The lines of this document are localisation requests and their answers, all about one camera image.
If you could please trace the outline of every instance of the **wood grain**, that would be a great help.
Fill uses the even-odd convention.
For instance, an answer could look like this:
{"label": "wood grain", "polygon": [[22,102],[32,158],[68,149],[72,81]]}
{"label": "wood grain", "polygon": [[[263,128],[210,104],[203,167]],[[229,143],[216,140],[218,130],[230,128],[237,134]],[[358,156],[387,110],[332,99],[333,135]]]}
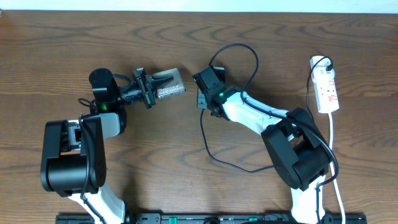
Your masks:
{"label": "wood grain", "polygon": [[[177,67],[187,92],[127,109],[126,132],[105,141],[107,181],[131,207],[163,212],[288,210],[289,188],[274,170],[245,174],[207,156],[191,76],[222,46],[242,42],[260,58],[249,92],[292,110],[305,106],[312,55],[333,58],[340,110],[335,153],[347,212],[369,223],[396,223],[398,210],[398,17],[369,14],[243,14],[6,11],[0,18],[0,222],[54,223],[82,212],[46,192],[39,180],[44,125],[73,119],[91,99],[96,68],[130,74]],[[245,49],[229,49],[216,65],[242,85],[254,69]],[[316,111],[311,97],[311,108]],[[327,116],[315,113],[328,136]],[[247,169],[270,164],[259,136],[206,113],[214,155]],[[324,207],[339,212],[333,187]]]}

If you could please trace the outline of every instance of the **white background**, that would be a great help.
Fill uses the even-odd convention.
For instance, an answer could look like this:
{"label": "white background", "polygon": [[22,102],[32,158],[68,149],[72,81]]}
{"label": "white background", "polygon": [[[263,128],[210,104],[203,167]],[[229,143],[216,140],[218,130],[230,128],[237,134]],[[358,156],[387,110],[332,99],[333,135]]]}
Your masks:
{"label": "white background", "polygon": [[0,0],[0,8],[3,10],[398,13],[398,0]]}

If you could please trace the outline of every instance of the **white power strip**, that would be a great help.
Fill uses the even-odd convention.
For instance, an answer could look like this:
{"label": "white power strip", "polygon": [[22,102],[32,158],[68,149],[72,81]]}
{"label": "white power strip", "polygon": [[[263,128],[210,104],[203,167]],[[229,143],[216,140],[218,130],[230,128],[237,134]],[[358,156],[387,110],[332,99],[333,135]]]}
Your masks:
{"label": "white power strip", "polygon": [[[323,56],[312,57],[310,60],[311,68],[322,58]],[[319,113],[331,113],[339,108],[334,79],[335,70],[326,70],[326,67],[330,64],[331,61],[324,58],[316,65],[311,74]]]}

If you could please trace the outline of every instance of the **white cable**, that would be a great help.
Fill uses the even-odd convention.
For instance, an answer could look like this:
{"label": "white cable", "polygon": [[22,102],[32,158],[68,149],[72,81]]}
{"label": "white cable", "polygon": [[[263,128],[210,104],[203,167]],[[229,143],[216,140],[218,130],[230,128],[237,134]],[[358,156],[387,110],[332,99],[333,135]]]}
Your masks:
{"label": "white cable", "polygon": [[[328,115],[329,115],[329,127],[330,127],[329,148],[332,149],[332,146],[333,146],[333,119],[331,117],[331,113],[328,113]],[[329,165],[330,165],[331,175],[333,176],[335,174],[335,167],[333,166],[333,162],[331,162]],[[338,205],[339,205],[340,211],[341,211],[341,224],[345,224],[346,223],[346,214],[344,211],[343,201],[341,200],[340,191],[338,190],[336,179],[333,180],[333,185],[335,186],[337,201],[338,201]]]}

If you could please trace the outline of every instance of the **wooden table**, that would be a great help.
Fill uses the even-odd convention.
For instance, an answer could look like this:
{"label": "wooden table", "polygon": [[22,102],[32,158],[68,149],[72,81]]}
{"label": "wooden table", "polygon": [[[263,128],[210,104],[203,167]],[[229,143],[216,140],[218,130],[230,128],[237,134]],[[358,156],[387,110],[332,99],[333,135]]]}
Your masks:
{"label": "wooden table", "polygon": [[[104,67],[128,75],[177,67],[187,92],[127,107],[123,135],[105,140],[107,181],[131,208],[163,212],[289,210],[290,189],[275,170],[246,174],[206,154],[192,75],[222,46],[259,55],[249,93],[276,108],[305,107],[312,55],[335,63],[340,109],[334,151],[347,212],[396,223],[398,210],[398,17],[370,14],[245,14],[6,11],[0,18],[0,222],[54,223],[84,212],[46,192],[39,178],[47,121],[75,119],[92,99],[88,75]],[[242,86],[254,57],[229,49],[214,62]],[[311,109],[328,138],[328,118]],[[210,150],[247,169],[271,164],[261,138],[244,126],[204,118]],[[332,185],[324,207],[339,212]]]}

